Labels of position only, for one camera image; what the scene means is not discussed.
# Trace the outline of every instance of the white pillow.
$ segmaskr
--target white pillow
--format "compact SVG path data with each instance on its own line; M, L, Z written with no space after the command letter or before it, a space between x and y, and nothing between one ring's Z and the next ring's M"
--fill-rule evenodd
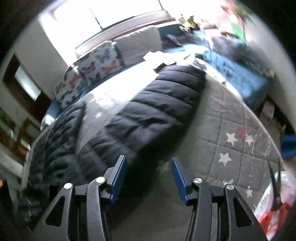
M150 51L162 50L160 34L154 25L121 36L114 41L117 43L125 65L143 61L143 56Z

